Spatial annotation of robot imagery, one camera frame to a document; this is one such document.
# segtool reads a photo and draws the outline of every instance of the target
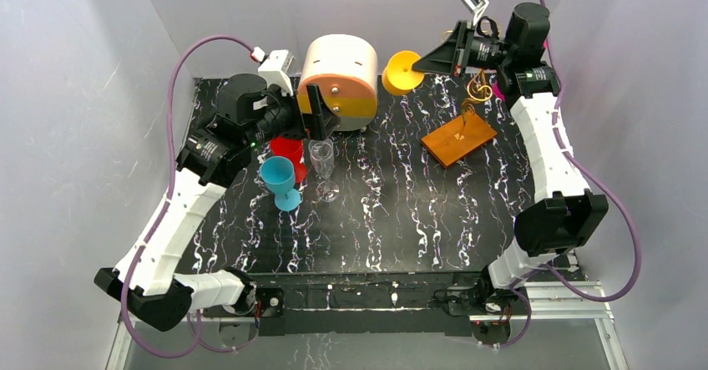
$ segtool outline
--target pink object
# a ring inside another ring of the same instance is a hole
[[[302,156],[305,154],[302,140],[293,140],[286,138],[275,138],[271,140],[271,150],[273,155],[287,158],[295,167],[295,182],[301,183],[307,176],[307,168],[301,163]]]
[[[492,92],[494,93],[495,96],[499,97],[502,101],[506,101],[504,98],[504,95],[502,94],[501,90],[499,90],[499,87],[497,86],[497,82],[494,82],[492,85]]]

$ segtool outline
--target table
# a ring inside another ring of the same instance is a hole
[[[332,179],[341,193],[316,201],[316,174],[303,203],[276,209],[258,177],[268,146],[241,171],[183,255],[177,271],[248,273],[480,271],[513,238],[513,218],[533,204],[534,183],[518,128],[503,102],[476,106],[497,137],[445,170],[420,139],[459,114],[466,79],[428,76],[407,96],[379,82],[377,117],[365,132],[335,133]],[[192,126],[211,118],[224,79],[200,81]]]

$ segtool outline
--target blue cup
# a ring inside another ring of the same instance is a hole
[[[265,187],[276,195],[276,207],[283,211],[294,210],[302,202],[295,186],[295,167],[285,157],[270,157],[260,165],[260,177]]]

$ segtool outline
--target yellow cup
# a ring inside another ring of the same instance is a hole
[[[422,72],[414,71],[412,66],[420,56],[413,51],[400,51],[393,54],[383,69],[383,88],[394,96],[403,96],[415,89],[425,77]]]

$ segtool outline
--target red cup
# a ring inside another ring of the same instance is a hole
[[[275,138],[271,140],[271,150],[273,155],[287,158],[295,167],[295,182],[301,183],[307,175],[307,168],[300,161],[305,154],[305,148],[302,140],[293,140],[286,138]]]

